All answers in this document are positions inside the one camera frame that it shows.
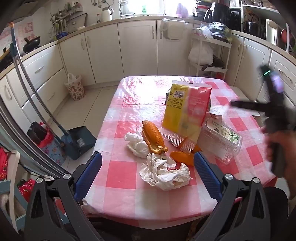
human hand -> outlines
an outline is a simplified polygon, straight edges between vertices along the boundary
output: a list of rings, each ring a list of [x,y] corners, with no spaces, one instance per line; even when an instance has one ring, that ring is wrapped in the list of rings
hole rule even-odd
[[[267,133],[266,128],[261,129],[263,133]],[[296,196],[296,135],[293,131],[277,131],[273,134],[267,134],[264,138],[267,145],[266,156],[269,161],[272,161],[273,149],[270,148],[272,143],[279,143],[283,149],[286,159],[286,167],[284,178],[290,189],[290,198]]]

kitchen table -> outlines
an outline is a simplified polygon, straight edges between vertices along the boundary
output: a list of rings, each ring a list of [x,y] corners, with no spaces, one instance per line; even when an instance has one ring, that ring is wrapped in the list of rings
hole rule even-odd
[[[83,205],[86,214],[100,215],[122,223],[150,229],[185,223],[212,212],[216,200],[211,199],[194,167],[189,167],[189,185],[162,191],[145,183],[139,169],[142,158],[127,149],[127,132],[141,131],[143,120],[161,126],[165,112],[165,94],[173,80],[191,83],[204,81],[212,86],[212,105],[228,106],[237,96],[222,80],[202,77],[135,76],[121,80],[105,116],[94,150],[103,157],[102,167]],[[228,165],[207,155],[223,173],[237,179],[258,177],[264,184],[274,178],[269,171],[256,120],[249,111],[226,107],[223,122],[243,136],[239,154]],[[171,144],[167,155],[175,150]]]

handheld controller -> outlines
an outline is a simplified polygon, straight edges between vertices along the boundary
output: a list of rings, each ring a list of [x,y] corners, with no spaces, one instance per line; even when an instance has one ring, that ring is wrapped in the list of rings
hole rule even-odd
[[[288,130],[289,121],[284,105],[284,86],[280,76],[272,72],[266,65],[260,67],[263,74],[263,82],[267,85],[269,103],[254,103],[246,101],[231,101],[234,107],[265,112],[265,125],[268,133]],[[283,147],[278,143],[272,144],[273,158],[271,171],[277,176],[282,177],[285,169],[285,156]]]

green indicator light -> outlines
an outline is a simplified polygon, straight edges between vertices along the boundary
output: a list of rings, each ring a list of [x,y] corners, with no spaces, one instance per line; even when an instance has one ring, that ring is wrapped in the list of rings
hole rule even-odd
[[[263,75],[265,76],[265,75],[267,75],[269,72],[270,72],[270,70],[269,70],[269,71],[267,71],[267,72],[266,72],[265,74],[263,74]]]

clear plastic container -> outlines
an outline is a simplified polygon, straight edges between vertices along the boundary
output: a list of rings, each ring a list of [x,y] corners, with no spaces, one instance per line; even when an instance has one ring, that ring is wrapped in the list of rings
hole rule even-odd
[[[217,119],[207,119],[202,125],[197,145],[228,164],[239,153],[242,136]]]

